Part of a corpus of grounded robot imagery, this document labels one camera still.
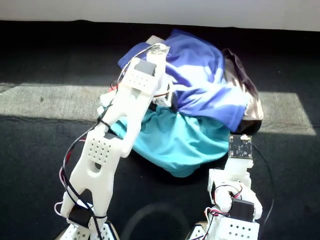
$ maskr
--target sunlit floor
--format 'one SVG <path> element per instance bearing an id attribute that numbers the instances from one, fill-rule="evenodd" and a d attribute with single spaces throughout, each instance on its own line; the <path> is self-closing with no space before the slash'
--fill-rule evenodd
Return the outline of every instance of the sunlit floor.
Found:
<path id="1" fill-rule="evenodd" d="M 96 117 L 98 97 L 114 81 L 117 61 L 150 35 L 173 26 L 108 23 L 8 23 L 0 54 L 1 239 L 53 239 L 66 226 L 53 205 L 62 199 L 58 170 L 73 140 Z M 320 215 L 320 58 L 318 33 L 181 27 L 241 59 L 260 91 L 265 120 L 253 141 L 276 183 L 263 239 L 318 239 Z M 219 160 L 211 167 L 221 167 Z M 209 165 L 186 179 L 132 153 L 120 161 L 108 219 L 121 233 L 145 205 L 180 208 L 190 227 L 205 219 Z M 252 188 L 267 210 L 269 177 L 255 158 Z M 148 216 L 132 239 L 182 240 L 175 219 Z"/>

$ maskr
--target black wire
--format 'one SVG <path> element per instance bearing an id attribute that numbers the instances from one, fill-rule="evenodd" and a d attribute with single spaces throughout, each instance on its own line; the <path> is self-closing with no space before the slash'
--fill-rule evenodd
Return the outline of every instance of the black wire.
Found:
<path id="1" fill-rule="evenodd" d="M 67 192 L 67 194 L 69 195 L 70 199 L 73 201 L 73 203 L 77 206 L 79 206 L 79 204 L 77 203 L 77 201 L 72 197 L 72 195 L 70 194 L 68 187 L 70 188 L 70 190 L 73 192 L 73 194 L 80 200 L 83 202 L 83 204 L 85 205 L 85 207 L 90 211 L 91 216 L 93 217 L 93 221 L 94 221 L 94 225 L 98 234 L 98 237 L 100 240 L 103 240 L 102 236 L 101 236 L 101 232 L 99 229 L 99 225 L 98 225 L 98 221 L 97 219 L 104 219 L 105 217 L 107 217 L 107 215 L 105 216 L 96 216 L 94 211 L 92 210 L 92 208 L 87 204 L 87 202 L 85 200 L 83 200 L 83 198 L 80 196 L 80 194 L 78 194 L 78 192 L 75 190 L 75 188 L 72 186 L 67 173 L 66 173 L 66 163 L 67 163 L 67 156 L 68 154 L 70 154 L 70 152 L 75 148 L 76 144 L 80 141 L 80 139 L 82 139 L 84 136 L 86 136 L 88 134 L 88 132 L 90 132 L 91 130 L 93 130 L 99 123 L 103 123 L 105 125 L 107 125 L 107 127 L 110 128 L 110 125 L 107 124 L 106 122 L 102 121 L 102 118 L 105 116 L 108 108 L 112 106 L 112 101 L 110 102 L 110 104 L 105 108 L 105 110 L 103 111 L 103 113 L 97 118 L 97 122 L 90 127 L 86 132 L 84 132 L 81 136 L 79 136 L 68 148 L 68 150 L 66 151 L 64 158 L 63 158 L 63 163 L 62 163 L 62 175 L 63 175 L 63 183 L 64 183 L 64 188 L 65 191 Z"/>
<path id="2" fill-rule="evenodd" d="M 266 217 L 264 218 L 264 221 L 262 222 L 261 224 L 261 228 L 260 228 L 260 231 L 259 231 L 259 236 L 258 236 L 258 239 L 261 239 L 262 237 L 262 233 L 264 231 L 264 228 L 265 228 L 265 225 L 266 225 L 266 222 L 271 214 L 271 211 L 272 209 L 274 208 L 274 205 L 275 205 L 275 183 L 274 183 L 274 178 L 273 178 L 273 175 L 272 175 L 272 171 L 271 171 L 271 167 L 270 165 L 268 164 L 267 160 L 265 159 L 265 157 L 262 155 L 262 153 L 260 152 L 260 150 L 258 149 L 258 147 L 255 145 L 255 144 L 252 144 L 254 149 L 257 151 L 257 153 L 260 155 L 260 157 L 262 158 L 262 160 L 264 161 L 264 164 L 267 168 L 267 171 L 269 173 L 269 177 L 270 177 L 270 185 L 271 185 L 271 191 L 272 191 L 272 202 L 271 202 L 271 206 L 270 206 L 270 209 L 266 215 Z"/>
<path id="3" fill-rule="evenodd" d="M 242 189 L 241 190 L 238 190 L 235 186 L 232 186 L 232 185 L 229 185 L 229 184 L 224 184 L 224 185 L 220 185 L 220 186 L 217 186 L 215 189 L 214 189 L 214 195 L 212 196 L 213 197 L 213 201 L 214 201 L 214 204 L 216 204 L 216 190 L 218 189 L 218 188 L 220 188 L 220 187 L 232 187 L 232 188 L 234 188 L 236 191 L 237 191 L 237 193 L 235 194 L 235 195 L 237 195 L 237 194 L 239 194 L 239 193 L 241 193 L 242 192 Z"/>
<path id="4" fill-rule="evenodd" d="M 74 200 L 74 198 L 71 196 L 71 194 L 69 193 L 68 191 L 68 187 L 71 189 L 71 191 L 73 192 L 73 194 L 78 198 L 80 199 L 80 201 L 83 202 L 83 204 L 86 206 L 86 208 L 90 211 L 92 217 L 93 217 L 93 221 L 94 221 L 94 225 L 95 225 L 95 228 L 96 228 L 96 231 L 97 231 L 97 234 L 98 234 L 98 237 L 100 240 L 103 240 L 102 236 L 101 236 L 101 233 L 100 233 L 100 229 L 99 229 L 99 225 L 98 225 L 98 221 L 97 221 L 97 218 L 103 218 L 103 217 L 97 217 L 95 216 L 95 213 L 94 211 L 91 209 L 91 207 L 87 204 L 87 202 L 85 200 L 83 200 L 83 198 L 77 193 L 77 191 L 75 190 L 75 188 L 72 186 L 72 184 L 70 183 L 70 180 L 67 176 L 67 173 L 66 173 L 66 162 L 67 162 L 67 156 L 68 154 L 70 153 L 71 150 L 74 149 L 74 147 L 76 146 L 76 144 L 79 142 L 80 139 L 82 139 L 85 135 L 87 135 L 87 133 L 89 131 L 91 131 L 92 129 L 94 129 L 97 125 L 99 124 L 99 122 L 95 123 L 91 128 L 89 128 L 85 133 L 83 133 L 81 136 L 79 136 L 69 147 L 69 149 L 67 150 L 67 152 L 65 153 L 64 155 L 64 158 L 63 158 L 63 164 L 62 164 L 62 174 L 63 174 L 63 183 L 64 183 L 64 188 L 65 188 L 65 191 L 67 192 L 67 194 L 69 195 L 69 197 L 71 198 L 71 200 L 73 201 L 73 203 L 75 205 L 79 205 L 77 203 L 77 201 Z"/>

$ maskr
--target perforated plastic part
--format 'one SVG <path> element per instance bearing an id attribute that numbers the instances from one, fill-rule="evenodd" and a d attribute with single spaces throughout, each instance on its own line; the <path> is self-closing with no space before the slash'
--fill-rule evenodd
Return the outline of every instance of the perforated plastic part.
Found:
<path id="1" fill-rule="evenodd" d="M 135 65 L 140 61 L 139 58 L 133 58 L 127 73 L 124 75 L 121 84 L 127 85 L 133 89 L 140 90 L 148 95 L 153 95 L 158 87 L 158 78 L 135 70 Z"/>
<path id="2" fill-rule="evenodd" d="M 257 240 L 259 224 L 230 217 L 222 217 L 218 225 L 215 240 Z"/>
<path id="3" fill-rule="evenodd" d="M 201 225 L 196 225 L 194 227 L 191 235 L 189 236 L 188 240 L 200 238 L 201 236 L 204 236 L 205 234 L 206 234 L 206 232 L 204 231 L 203 227 Z"/>
<path id="4" fill-rule="evenodd" d="M 109 139 L 99 136 L 87 137 L 84 146 L 84 153 L 87 154 L 87 159 L 104 165 L 107 163 L 110 156 L 112 143 Z"/>
<path id="5" fill-rule="evenodd" d="M 90 231 L 88 229 L 70 224 L 59 240 L 88 240 L 89 236 Z M 107 223 L 105 223 L 101 229 L 101 236 L 104 240 L 116 240 Z M 96 234 L 95 238 L 90 239 L 99 240 L 99 237 Z"/>

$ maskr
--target white wall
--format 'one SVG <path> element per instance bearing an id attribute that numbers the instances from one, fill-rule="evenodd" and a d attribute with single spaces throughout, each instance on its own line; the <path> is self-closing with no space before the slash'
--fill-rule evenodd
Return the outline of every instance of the white wall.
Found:
<path id="1" fill-rule="evenodd" d="M 320 0 L 0 0 L 0 20 L 320 31 Z"/>

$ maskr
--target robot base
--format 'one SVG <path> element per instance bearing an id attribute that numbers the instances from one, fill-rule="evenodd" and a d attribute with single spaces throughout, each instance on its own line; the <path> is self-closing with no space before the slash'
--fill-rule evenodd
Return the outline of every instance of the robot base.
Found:
<path id="1" fill-rule="evenodd" d="M 115 227 L 111 222 L 107 221 L 101 229 L 101 236 L 104 240 L 120 240 Z M 90 237 L 90 230 L 81 226 L 70 224 L 55 240 L 88 240 Z"/>
<path id="2" fill-rule="evenodd" d="M 257 240 L 259 224 L 230 217 L 216 217 L 206 240 Z M 203 240 L 208 223 L 197 222 L 186 240 Z"/>

